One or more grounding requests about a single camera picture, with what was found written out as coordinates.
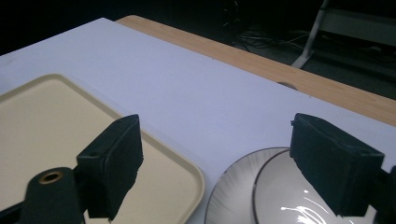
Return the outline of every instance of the wooden tabletop edge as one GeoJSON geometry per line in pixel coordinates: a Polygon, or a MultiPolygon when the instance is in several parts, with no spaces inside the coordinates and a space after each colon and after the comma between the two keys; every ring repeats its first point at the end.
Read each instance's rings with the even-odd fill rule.
{"type": "Polygon", "coordinates": [[[392,99],[139,16],[124,17],[117,23],[274,82],[289,83],[298,91],[396,126],[396,101],[392,99]]]}

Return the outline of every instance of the white table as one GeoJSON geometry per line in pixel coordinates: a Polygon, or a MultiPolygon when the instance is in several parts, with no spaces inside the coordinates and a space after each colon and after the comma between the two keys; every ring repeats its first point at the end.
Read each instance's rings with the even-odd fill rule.
{"type": "Polygon", "coordinates": [[[46,74],[69,78],[198,165],[206,191],[234,161],[287,147],[296,113],[326,119],[396,163],[396,127],[101,19],[0,57],[0,94],[46,74]]]}

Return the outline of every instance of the dark background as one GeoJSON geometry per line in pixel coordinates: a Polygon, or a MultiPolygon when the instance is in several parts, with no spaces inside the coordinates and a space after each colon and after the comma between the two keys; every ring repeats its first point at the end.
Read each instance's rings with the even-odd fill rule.
{"type": "MultiPolygon", "coordinates": [[[[227,44],[251,22],[282,36],[309,30],[320,0],[5,0],[0,3],[0,55],[98,18],[138,15],[227,44]]],[[[332,0],[332,7],[396,18],[393,0],[332,0]]]]}

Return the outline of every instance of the plastic tray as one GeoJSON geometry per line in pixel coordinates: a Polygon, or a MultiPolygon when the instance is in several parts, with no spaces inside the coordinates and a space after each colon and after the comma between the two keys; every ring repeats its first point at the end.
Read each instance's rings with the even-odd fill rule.
{"type": "MultiPolygon", "coordinates": [[[[23,201],[29,180],[76,156],[120,115],[60,75],[0,96],[0,210],[23,201]]],[[[204,178],[191,162],[142,131],[145,160],[113,223],[184,223],[204,178]]],[[[86,219],[108,223],[106,219],[86,219]]]]}

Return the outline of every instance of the tray rim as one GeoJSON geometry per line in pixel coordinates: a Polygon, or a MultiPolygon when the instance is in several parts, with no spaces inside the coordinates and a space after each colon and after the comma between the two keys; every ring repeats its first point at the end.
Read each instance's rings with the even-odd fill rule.
{"type": "MultiPolygon", "coordinates": [[[[31,88],[33,88],[36,85],[40,85],[46,81],[61,81],[64,85],[66,85],[68,88],[70,88],[72,91],[75,91],[78,93],[78,95],[82,96],[85,98],[87,101],[91,102],[93,105],[101,109],[103,112],[108,114],[112,119],[120,119],[123,117],[121,113],[118,111],[112,109],[110,106],[106,105],[103,103],[101,100],[98,98],[94,97],[91,95],[89,92],[84,91],[78,84],[74,83],[67,77],[61,75],[61,74],[47,74],[41,77],[37,77],[35,79],[32,79],[19,87],[5,92],[3,94],[0,94],[0,104],[4,101],[7,101],[11,99],[13,96],[18,95],[19,93],[23,93],[24,91],[27,91],[31,88]]],[[[197,165],[195,165],[192,161],[189,159],[185,158],[184,156],[180,155],[176,151],[174,151],[172,148],[170,148],[168,145],[164,144],[161,140],[157,139],[153,135],[147,133],[144,129],[140,128],[141,132],[141,137],[142,139],[145,139],[148,144],[151,145],[156,145],[159,147],[155,147],[158,149],[159,152],[161,152],[165,157],[171,159],[172,161],[176,162],[179,166],[181,166],[183,169],[185,169],[188,173],[191,175],[195,176],[194,180],[197,185],[197,194],[194,197],[193,203],[188,206],[188,210],[186,209],[186,213],[184,216],[181,217],[180,223],[185,223],[192,213],[196,210],[198,205],[201,203],[204,193],[205,193],[205,178],[202,173],[202,171],[199,169],[197,165]]]]}

